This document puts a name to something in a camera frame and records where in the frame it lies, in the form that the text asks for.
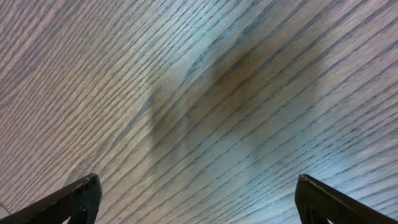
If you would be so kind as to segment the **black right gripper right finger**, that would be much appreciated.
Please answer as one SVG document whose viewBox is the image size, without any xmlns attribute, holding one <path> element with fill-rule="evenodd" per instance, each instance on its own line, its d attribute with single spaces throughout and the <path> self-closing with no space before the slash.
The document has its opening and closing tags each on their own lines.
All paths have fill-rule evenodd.
<svg viewBox="0 0 398 224">
<path fill-rule="evenodd" d="M 307 174 L 298 176 L 295 204 L 302 223 L 397 223 Z"/>
</svg>

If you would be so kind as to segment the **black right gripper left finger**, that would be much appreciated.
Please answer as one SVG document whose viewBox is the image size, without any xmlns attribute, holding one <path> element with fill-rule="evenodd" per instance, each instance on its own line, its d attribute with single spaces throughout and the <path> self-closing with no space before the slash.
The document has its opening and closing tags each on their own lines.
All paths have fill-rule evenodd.
<svg viewBox="0 0 398 224">
<path fill-rule="evenodd" d="M 94 224 L 102 198 L 98 174 L 90 173 L 1 219 L 4 224 Z"/>
</svg>

